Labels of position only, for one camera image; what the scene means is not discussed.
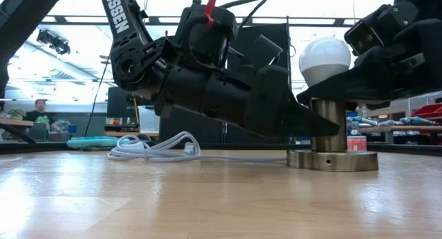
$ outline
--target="metal base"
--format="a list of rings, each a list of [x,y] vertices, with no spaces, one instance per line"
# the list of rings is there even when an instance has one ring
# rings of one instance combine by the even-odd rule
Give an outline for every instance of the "metal base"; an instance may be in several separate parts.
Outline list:
[[[378,153],[373,152],[319,153],[313,151],[287,151],[287,166],[297,169],[335,172],[379,170]]]

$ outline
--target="computer monitor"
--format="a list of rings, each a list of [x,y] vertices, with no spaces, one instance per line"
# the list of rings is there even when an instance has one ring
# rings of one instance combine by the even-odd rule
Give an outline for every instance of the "computer monitor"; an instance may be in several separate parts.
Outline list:
[[[150,101],[140,96],[133,96],[129,91],[120,87],[110,87],[108,91],[107,117],[136,117],[135,102],[137,106],[151,105]]]

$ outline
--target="ceiling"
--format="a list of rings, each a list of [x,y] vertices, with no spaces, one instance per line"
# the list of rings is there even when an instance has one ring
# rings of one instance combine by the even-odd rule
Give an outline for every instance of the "ceiling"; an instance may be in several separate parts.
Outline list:
[[[234,0],[217,0],[217,4],[230,1]],[[191,4],[191,0],[137,0],[137,2],[150,16],[180,16],[182,9]],[[392,0],[269,0],[255,16],[351,19],[364,17],[382,3],[391,2]],[[237,17],[247,16],[255,5],[256,3],[250,3],[234,7],[231,11]],[[101,0],[60,0],[49,15],[104,16],[104,9]],[[76,17],[76,19],[87,22],[85,17]],[[176,31],[176,26],[147,26],[147,28],[154,39],[164,36],[166,31],[169,35],[174,35]],[[100,55],[109,54],[112,42],[109,27],[107,25],[60,26],[46,23],[40,25],[39,29],[49,30],[52,34],[68,40],[71,53],[57,56],[53,49],[36,41],[38,34],[36,30],[17,52],[16,57],[11,59],[9,86],[15,90],[16,96],[13,98],[92,100],[98,87],[96,81],[101,78],[105,66]],[[290,27],[291,44],[297,52],[291,59],[294,92],[300,92],[306,87],[298,70],[298,57],[308,43],[321,37],[342,39],[346,30],[347,28]],[[99,101],[105,100],[107,88],[114,86],[109,68],[104,79],[97,99]]]

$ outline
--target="man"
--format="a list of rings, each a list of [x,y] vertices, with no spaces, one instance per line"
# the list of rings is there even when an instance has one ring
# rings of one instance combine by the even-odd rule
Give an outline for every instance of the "man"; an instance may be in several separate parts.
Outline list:
[[[46,130],[49,131],[52,128],[57,133],[62,133],[61,129],[54,124],[54,119],[45,112],[46,100],[37,99],[35,101],[35,111],[26,113],[26,120],[36,123],[46,124]]]

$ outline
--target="red container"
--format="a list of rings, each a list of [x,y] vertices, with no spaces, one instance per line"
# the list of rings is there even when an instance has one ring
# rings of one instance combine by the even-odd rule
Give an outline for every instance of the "red container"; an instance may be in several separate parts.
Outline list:
[[[347,136],[347,150],[350,152],[366,151],[367,138],[362,135]]]
[[[442,117],[442,104],[431,104],[424,106],[417,111],[414,111],[412,117],[419,116],[420,118]]]

